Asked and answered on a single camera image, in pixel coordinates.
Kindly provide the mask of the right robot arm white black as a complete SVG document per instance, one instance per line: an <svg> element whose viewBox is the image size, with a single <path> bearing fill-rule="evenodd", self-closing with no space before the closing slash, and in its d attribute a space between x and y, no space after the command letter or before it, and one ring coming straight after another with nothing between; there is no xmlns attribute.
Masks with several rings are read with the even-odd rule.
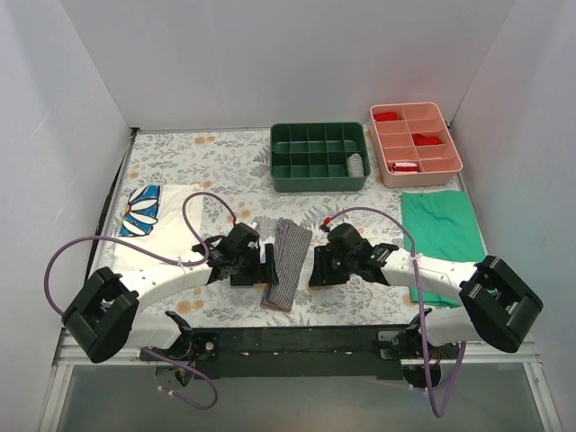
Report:
<svg viewBox="0 0 576 432"><path fill-rule="evenodd" d="M421 287L456 303L452 309L426 309L379 346L391 356L428 357L447 345L483 341L504 353L520 348L544 304L501 258L453 262L417 256L392 244L373 245L356 228L341 223L315 247L311 287L346 284L355 275L383 286Z"/></svg>

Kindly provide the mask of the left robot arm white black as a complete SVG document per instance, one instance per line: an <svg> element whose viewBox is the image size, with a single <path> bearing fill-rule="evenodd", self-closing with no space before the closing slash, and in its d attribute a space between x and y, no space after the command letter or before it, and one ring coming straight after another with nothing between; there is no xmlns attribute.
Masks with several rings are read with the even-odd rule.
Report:
<svg viewBox="0 0 576 432"><path fill-rule="evenodd" d="M174 360L189 356L193 328L174 311L149 307L182 291L229 281L232 287L275 284L275 250L245 223L228 235L194 245L173 264L159 262L125 274L93 272L62 315L62 323L94 364L127 347L152 348Z"/></svg>

